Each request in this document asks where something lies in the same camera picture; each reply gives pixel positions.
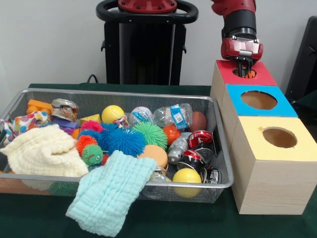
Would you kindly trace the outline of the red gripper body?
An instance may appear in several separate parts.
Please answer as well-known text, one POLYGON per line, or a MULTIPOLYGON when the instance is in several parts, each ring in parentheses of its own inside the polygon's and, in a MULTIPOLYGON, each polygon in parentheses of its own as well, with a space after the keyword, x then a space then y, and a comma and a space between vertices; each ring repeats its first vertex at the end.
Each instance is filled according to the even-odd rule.
POLYGON ((257 39, 231 37, 224 38, 221 44, 221 56, 225 60, 241 58, 259 61, 263 51, 264 46, 257 39))

